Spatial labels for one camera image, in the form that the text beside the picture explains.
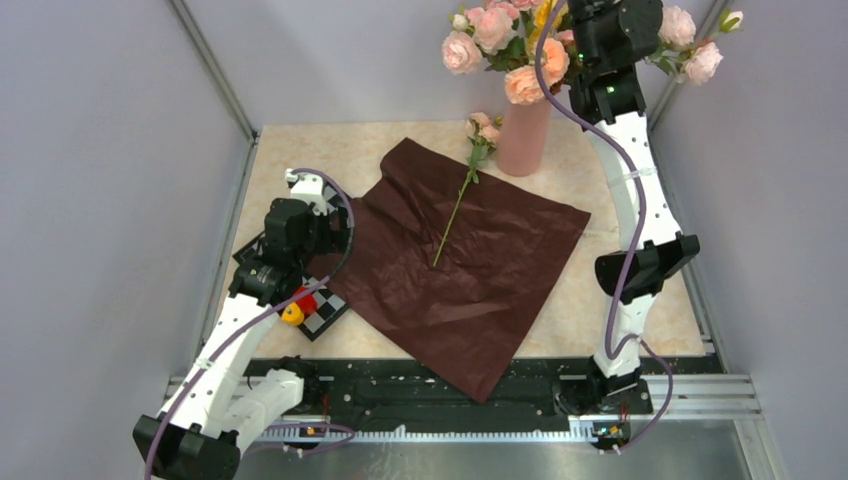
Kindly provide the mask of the dark red wrapping paper sheet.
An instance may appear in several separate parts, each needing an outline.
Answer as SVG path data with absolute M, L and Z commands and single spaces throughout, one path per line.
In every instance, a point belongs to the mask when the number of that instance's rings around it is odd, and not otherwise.
M 590 216 L 411 139 L 351 202 L 351 256 L 309 272 L 406 353 L 477 402 L 490 396 L 560 278 Z

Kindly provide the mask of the red paper flower bouquet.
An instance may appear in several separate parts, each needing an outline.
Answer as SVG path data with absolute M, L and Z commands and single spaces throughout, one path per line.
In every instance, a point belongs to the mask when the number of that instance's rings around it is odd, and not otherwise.
M 468 186 L 480 182 L 478 170 L 497 150 L 502 125 L 502 116 L 490 117 L 483 112 L 472 113 L 466 120 L 466 137 L 471 144 L 471 152 L 466 157 L 467 173 L 462 186 L 458 190 L 456 202 L 441 236 L 437 253 L 432 262 L 433 267 L 436 267 L 439 263 Z

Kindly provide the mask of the peach pink rose stem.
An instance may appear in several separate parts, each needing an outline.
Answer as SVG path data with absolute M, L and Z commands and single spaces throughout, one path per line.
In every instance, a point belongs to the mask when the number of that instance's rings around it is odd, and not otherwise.
M 507 100 L 514 105 L 528 106 L 544 97 L 542 85 L 553 87 L 564 80 L 571 59 L 565 44 L 558 37 L 547 38 L 543 43 L 541 75 L 535 65 L 525 65 L 508 72 L 504 80 Z

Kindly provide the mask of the pale pink rose stem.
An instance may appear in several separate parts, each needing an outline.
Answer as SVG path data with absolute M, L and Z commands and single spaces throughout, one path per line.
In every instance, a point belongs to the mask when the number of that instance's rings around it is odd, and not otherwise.
M 717 29 L 697 40 L 697 27 L 688 11 L 679 6 L 663 7 L 658 33 L 660 44 L 645 62 L 678 83 L 703 85 L 714 77 L 724 59 L 716 38 L 740 30 L 743 20 L 742 11 L 725 9 Z

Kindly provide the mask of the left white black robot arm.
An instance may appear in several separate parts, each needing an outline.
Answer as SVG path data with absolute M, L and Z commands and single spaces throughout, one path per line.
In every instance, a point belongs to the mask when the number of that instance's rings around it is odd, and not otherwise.
M 288 307 L 324 287 L 307 282 L 316 256 L 347 259 L 353 247 L 350 199 L 318 205 L 272 201 L 263 231 L 234 255 L 237 269 L 213 331 L 174 395 L 139 417 L 133 440 L 147 479 L 232 479 L 249 447 L 282 414 L 308 413 L 320 386 L 291 367 L 271 370 L 253 390 L 233 396 L 258 344 Z

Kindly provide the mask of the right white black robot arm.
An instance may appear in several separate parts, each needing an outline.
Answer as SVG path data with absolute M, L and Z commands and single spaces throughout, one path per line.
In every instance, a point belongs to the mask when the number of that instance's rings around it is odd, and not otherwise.
M 640 381 L 641 340 L 665 282 L 700 251 L 670 212 L 647 136 L 636 64 L 660 45 L 659 1 L 571 1 L 580 69 L 569 96 L 603 167 L 620 249 L 595 261 L 609 299 L 600 345 L 589 361 L 586 397 L 612 412 Z

